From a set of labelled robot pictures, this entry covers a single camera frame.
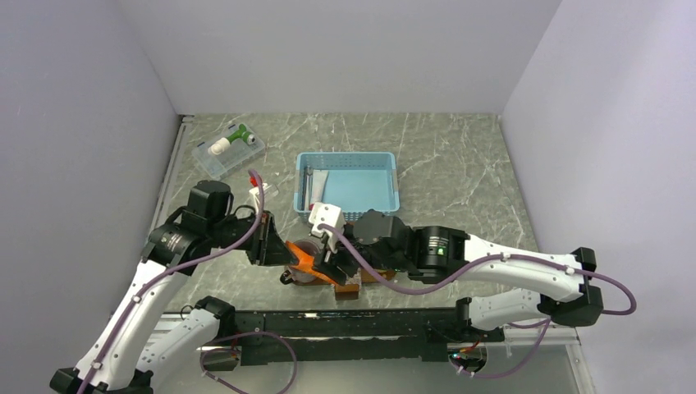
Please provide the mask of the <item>clear acrylic holder wooden base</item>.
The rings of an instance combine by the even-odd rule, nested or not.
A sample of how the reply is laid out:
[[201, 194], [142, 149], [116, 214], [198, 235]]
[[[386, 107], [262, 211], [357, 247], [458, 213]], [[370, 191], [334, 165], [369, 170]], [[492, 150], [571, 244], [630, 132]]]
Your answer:
[[354, 276], [348, 277], [344, 285], [333, 285], [334, 299], [336, 301], [358, 300], [359, 292], [362, 285], [361, 272], [357, 272]]

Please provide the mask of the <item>purple grey mug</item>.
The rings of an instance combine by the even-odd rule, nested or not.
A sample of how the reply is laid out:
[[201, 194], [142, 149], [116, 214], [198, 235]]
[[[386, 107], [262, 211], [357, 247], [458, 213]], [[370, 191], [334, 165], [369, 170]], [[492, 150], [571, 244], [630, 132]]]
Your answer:
[[316, 273], [313, 269], [314, 256], [320, 252], [319, 244], [307, 239], [295, 242], [287, 241], [286, 246], [295, 254], [298, 263], [286, 266], [286, 270], [280, 276], [280, 282], [283, 285], [318, 286], [328, 284], [324, 276], [321, 273]]

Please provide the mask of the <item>orange toothpaste tube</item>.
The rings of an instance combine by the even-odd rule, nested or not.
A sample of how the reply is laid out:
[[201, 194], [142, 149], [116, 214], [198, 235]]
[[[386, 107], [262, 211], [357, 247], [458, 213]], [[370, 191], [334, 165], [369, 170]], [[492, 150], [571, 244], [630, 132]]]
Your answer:
[[311, 241], [298, 241], [297, 243], [287, 241], [286, 243], [299, 260], [296, 265], [286, 267], [294, 282], [303, 285], [316, 281], [332, 283], [330, 279], [314, 270], [314, 256], [319, 252], [317, 245]]

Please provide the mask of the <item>light blue plastic basket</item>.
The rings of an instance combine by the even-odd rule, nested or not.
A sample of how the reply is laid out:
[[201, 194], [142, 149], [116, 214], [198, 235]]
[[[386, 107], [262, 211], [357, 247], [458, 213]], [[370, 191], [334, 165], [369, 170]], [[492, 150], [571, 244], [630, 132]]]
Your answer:
[[347, 221], [355, 221], [370, 209], [394, 215], [401, 207], [396, 157], [391, 152], [305, 152], [295, 165], [292, 208], [302, 222], [305, 168], [328, 170], [323, 203], [340, 207]]

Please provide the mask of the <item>white toothpaste tube red cap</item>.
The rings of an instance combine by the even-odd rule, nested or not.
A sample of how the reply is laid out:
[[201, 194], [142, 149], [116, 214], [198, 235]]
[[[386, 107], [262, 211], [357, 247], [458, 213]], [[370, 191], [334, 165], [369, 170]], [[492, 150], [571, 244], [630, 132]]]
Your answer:
[[323, 195], [327, 184], [328, 175], [328, 170], [314, 170], [312, 178], [313, 183], [310, 205], [311, 209], [314, 207], [316, 203], [321, 203], [323, 201]]

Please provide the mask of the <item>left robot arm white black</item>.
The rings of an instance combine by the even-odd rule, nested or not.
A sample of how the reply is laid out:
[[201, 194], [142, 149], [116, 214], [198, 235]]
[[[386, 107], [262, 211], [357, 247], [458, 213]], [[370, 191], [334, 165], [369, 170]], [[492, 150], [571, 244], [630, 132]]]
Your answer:
[[278, 235], [273, 216], [254, 208], [232, 212], [233, 195], [220, 181], [200, 181], [165, 223], [149, 235], [134, 278], [117, 311], [87, 354], [59, 369], [57, 393], [154, 393], [184, 358], [211, 341], [228, 343], [239, 326], [234, 306], [212, 296], [152, 346], [147, 344], [173, 296], [195, 268], [232, 250], [258, 266], [289, 266], [298, 258]]

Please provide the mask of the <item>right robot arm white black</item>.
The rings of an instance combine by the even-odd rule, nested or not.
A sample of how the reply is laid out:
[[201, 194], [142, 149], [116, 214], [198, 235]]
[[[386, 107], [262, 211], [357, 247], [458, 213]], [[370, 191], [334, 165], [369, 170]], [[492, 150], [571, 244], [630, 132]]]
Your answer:
[[380, 280], [381, 271], [405, 273], [411, 281], [438, 290], [456, 280], [495, 282], [511, 290], [458, 300], [452, 329], [463, 341], [508, 323], [548, 318], [568, 327], [595, 324], [604, 310], [602, 293], [590, 276], [594, 252], [529, 252], [486, 241], [449, 227], [412, 228], [398, 217], [375, 210], [353, 223], [333, 205], [314, 205], [313, 236], [323, 251], [310, 265], [316, 276], [344, 285], [356, 273]]

